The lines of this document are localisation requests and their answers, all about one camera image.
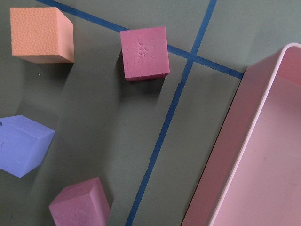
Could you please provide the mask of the crimson foam block far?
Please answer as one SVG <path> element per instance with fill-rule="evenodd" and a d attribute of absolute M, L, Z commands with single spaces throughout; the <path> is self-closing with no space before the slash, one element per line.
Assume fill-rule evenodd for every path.
<path fill-rule="evenodd" d="M 169 75 L 164 26 L 121 31 L 120 39 L 127 81 L 159 79 Z"/>

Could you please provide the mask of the orange foam block right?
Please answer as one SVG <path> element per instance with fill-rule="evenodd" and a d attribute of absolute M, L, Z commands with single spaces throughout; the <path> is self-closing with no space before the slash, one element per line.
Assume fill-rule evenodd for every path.
<path fill-rule="evenodd" d="M 12 55 L 36 64 L 74 63 L 72 22 L 56 7 L 10 8 Z"/>

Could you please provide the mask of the crimson foam block near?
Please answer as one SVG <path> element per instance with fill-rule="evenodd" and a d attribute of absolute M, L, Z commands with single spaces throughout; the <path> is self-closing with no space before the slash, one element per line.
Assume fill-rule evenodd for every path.
<path fill-rule="evenodd" d="M 98 177 L 65 187 L 49 210 L 57 226 L 105 226 L 110 214 Z"/>

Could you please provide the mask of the pink plastic tray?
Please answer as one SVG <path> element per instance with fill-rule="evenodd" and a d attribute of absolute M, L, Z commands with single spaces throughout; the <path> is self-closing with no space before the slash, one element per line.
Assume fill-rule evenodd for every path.
<path fill-rule="evenodd" d="M 301 46 L 247 68 L 182 224 L 301 223 Z"/>

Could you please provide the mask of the crimson foam block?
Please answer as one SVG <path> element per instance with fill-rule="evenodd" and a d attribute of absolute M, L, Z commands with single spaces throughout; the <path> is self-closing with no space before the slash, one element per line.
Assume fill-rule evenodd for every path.
<path fill-rule="evenodd" d="M 57 226 L 105 226 L 110 214 L 98 177 L 65 187 L 49 210 Z"/>
<path fill-rule="evenodd" d="M 169 75 L 164 26 L 121 31 L 120 39 L 127 81 L 159 79 Z"/>

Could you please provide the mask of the purple foam block right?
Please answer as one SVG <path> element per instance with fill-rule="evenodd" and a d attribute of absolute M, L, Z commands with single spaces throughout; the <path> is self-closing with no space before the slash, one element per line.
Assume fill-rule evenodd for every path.
<path fill-rule="evenodd" d="M 38 167 L 55 131 L 25 116 L 0 119 L 0 169 L 23 177 Z"/>

